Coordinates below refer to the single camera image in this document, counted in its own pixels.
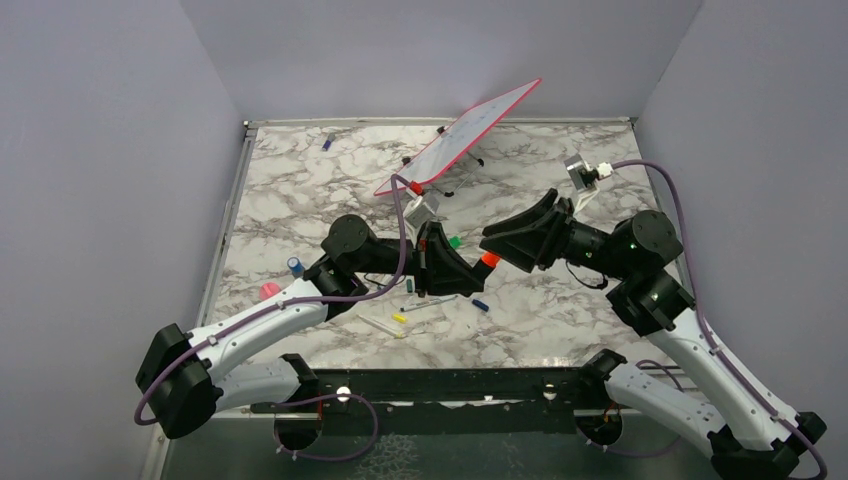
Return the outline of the orange highlighter cap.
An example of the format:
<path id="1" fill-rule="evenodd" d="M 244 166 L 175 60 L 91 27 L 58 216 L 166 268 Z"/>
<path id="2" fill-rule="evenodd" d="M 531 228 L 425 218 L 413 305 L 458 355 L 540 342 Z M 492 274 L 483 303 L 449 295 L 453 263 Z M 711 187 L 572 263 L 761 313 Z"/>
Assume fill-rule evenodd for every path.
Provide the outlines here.
<path id="1" fill-rule="evenodd" d="M 487 265 L 489 268 L 494 269 L 497 264 L 500 262 L 501 258 L 491 252 L 486 252 L 481 256 L 481 261 Z"/>

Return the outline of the orange black highlighter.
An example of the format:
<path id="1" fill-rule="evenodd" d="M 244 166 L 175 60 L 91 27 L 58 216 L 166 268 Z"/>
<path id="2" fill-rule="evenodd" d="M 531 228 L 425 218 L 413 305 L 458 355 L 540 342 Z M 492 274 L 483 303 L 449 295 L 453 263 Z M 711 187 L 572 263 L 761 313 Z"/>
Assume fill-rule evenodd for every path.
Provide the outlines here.
<path id="1" fill-rule="evenodd" d="M 471 275 L 474 279 L 484 282 L 486 278 L 494 271 L 494 267 L 488 265 L 483 258 L 480 258 L 472 267 Z"/>

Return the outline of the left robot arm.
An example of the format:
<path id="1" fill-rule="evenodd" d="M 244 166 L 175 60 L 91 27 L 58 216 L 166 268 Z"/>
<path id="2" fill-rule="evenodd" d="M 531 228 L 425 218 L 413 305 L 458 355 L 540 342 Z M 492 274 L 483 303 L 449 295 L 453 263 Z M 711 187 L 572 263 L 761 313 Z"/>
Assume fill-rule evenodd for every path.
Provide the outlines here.
<path id="1" fill-rule="evenodd" d="M 468 264 L 438 222 L 426 222 L 416 240 L 380 238 L 353 214 L 332 223 L 321 247 L 323 256 L 302 277 L 254 307 L 191 331 L 175 324 L 160 329 L 136 375 L 142 398 L 135 422 L 157 424 L 167 438 L 177 439 L 240 406 L 282 402 L 302 410 L 315 387 L 302 360 L 293 354 L 269 363 L 248 359 L 376 298 L 360 278 L 365 273 L 411 277 L 420 296 L 468 297 L 483 291 L 499 261 L 486 253 Z"/>

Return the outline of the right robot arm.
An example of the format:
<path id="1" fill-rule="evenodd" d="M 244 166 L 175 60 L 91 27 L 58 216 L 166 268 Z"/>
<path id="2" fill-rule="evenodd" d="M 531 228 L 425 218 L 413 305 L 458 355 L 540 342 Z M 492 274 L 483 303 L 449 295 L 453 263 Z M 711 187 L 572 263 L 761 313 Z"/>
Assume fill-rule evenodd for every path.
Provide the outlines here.
<path id="1" fill-rule="evenodd" d="M 789 478 L 825 423 L 779 400 L 699 323 L 694 297 L 666 270 L 683 250 L 668 217 L 640 211 L 604 232 L 573 211 L 550 190 L 528 210 L 487 226 L 481 247 L 525 272 L 562 260 L 613 278 L 613 312 L 701 393 L 693 398 L 606 349 L 581 367 L 579 398 L 592 407 L 610 400 L 652 418 L 698 448 L 724 479 Z"/>

